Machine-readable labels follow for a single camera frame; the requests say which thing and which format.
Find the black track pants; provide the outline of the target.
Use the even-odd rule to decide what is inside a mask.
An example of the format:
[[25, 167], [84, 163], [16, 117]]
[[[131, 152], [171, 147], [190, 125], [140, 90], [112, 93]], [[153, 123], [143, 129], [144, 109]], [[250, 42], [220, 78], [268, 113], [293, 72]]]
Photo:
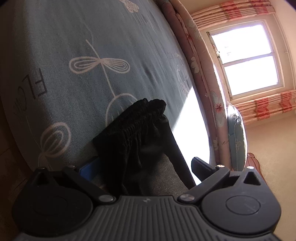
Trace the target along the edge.
[[161, 99], [138, 100], [93, 140], [101, 188], [114, 196], [178, 196], [195, 186]]

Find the blue floral pillow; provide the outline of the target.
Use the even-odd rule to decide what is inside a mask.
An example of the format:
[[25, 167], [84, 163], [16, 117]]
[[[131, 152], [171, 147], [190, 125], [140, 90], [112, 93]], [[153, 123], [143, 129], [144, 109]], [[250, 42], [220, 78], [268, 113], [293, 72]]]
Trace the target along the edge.
[[243, 119], [232, 104], [227, 107], [227, 114], [231, 165], [234, 171], [242, 171], [247, 160], [247, 139]]

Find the wooden headboard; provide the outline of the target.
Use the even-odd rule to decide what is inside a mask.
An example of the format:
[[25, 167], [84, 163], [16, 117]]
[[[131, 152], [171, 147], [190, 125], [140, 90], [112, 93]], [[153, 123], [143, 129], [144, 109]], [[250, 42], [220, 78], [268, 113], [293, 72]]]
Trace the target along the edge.
[[263, 177], [261, 169], [260, 169], [260, 163], [256, 159], [256, 157], [253, 153], [247, 153], [245, 167], [248, 167], [248, 166], [254, 167], [258, 171], [258, 173]]

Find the blue floral bed sheet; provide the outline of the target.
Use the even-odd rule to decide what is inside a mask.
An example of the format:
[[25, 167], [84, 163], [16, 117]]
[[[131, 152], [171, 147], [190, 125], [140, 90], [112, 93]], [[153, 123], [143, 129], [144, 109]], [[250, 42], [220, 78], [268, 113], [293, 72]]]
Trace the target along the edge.
[[143, 98], [166, 102], [187, 164], [209, 161], [192, 68], [158, 1], [1, 5], [1, 103], [29, 169], [89, 160], [92, 139]]

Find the pink floral quilt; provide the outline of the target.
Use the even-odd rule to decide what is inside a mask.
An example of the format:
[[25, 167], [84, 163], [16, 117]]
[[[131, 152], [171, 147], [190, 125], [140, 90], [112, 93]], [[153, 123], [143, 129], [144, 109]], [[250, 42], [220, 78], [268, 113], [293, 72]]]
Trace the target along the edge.
[[232, 168], [228, 137], [227, 104], [207, 46], [192, 17], [180, 1], [156, 1], [170, 24], [190, 67], [194, 87], [204, 108], [212, 163]]

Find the window with white frame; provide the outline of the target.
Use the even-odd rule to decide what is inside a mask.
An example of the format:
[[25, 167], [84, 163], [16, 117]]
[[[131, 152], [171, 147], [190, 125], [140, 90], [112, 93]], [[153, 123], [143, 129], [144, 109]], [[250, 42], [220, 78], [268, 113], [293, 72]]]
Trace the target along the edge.
[[287, 47], [274, 21], [238, 22], [206, 34], [232, 101], [292, 88]]

